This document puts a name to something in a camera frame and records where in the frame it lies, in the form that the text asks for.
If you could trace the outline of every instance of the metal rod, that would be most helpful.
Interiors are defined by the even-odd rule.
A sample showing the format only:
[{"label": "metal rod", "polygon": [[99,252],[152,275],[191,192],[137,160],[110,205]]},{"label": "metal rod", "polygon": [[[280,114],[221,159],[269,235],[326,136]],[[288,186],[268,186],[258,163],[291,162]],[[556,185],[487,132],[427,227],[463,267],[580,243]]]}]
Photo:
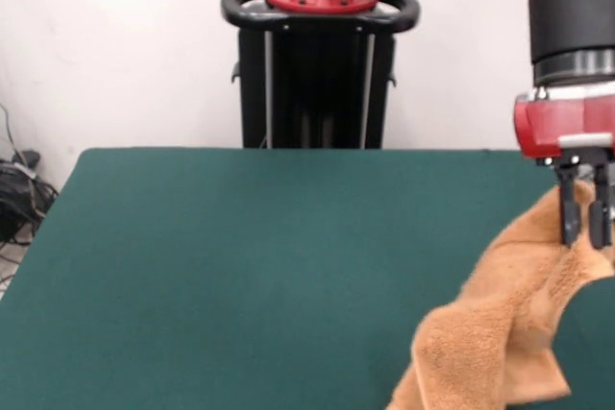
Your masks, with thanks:
[{"label": "metal rod", "polygon": [[363,113],[361,114],[361,139],[360,148],[365,149],[367,143],[367,120],[369,118],[369,100],[372,93],[372,74],[374,71],[374,49],[376,36],[370,34],[367,37],[367,53],[365,58],[365,76],[363,83]]},{"label": "metal rod", "polygon": [[273,148],[273,33],[265,33],[265,105],[267,149]]}]

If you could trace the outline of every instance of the black handle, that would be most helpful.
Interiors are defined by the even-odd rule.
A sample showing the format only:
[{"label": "black handle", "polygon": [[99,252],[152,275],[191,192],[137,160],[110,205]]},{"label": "black handle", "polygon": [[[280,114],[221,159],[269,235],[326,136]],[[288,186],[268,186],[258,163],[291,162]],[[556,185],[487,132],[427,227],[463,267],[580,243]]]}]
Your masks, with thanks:
[{"label": "black handle", "polygon": [[271,32],[319,32],[397,34],[418,23],[421,7],[417,0],[379,0],[398,12],[378,10],[354,14],[312,14],[283,12],[275,8],[246,9],[254,0],[222,0],[222,15],[231,24],[244,29]]}]

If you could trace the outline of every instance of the green table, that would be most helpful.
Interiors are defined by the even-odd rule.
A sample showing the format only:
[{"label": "green table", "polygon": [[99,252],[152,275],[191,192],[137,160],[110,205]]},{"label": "green table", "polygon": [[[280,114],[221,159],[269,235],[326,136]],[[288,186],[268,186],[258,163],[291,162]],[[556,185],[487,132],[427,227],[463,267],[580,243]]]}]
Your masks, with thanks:
[{"label": "green table", "polygon": [[[0,302],[3,408],[378,410],[419,319],[552,174],[517,153],[133,149],[80,159]],[[555,350],[615,402],[615,283]]]}]

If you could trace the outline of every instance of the cloth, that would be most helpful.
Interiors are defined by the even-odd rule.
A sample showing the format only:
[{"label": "cloth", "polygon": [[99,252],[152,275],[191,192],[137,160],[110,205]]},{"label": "cloth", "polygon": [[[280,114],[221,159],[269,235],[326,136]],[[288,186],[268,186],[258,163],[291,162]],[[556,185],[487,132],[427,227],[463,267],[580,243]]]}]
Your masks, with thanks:
[{"label": "cloth", "polygon": [[570,249],[559,242],[558,192],[506,227],[456,299],[417,326],[389,410],[504,410],[570,394],[552,349],[562,313],[580,289],[615,273],[613,249],[590,243],[593,186],[576,183],[582,228]]}]

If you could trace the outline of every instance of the white wall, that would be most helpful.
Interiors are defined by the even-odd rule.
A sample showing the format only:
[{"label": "white wall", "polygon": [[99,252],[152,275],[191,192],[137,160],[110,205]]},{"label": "white wall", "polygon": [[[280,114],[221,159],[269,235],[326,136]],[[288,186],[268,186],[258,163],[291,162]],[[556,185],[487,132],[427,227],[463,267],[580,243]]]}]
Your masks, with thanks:
[{"label": "white wall", "polygon": [[[514,147],[527,0],[420,1],[385,147]],[[239,146],[235,40],[219,0],[0,0],[0,97],[58,185],[90,146]]]}]

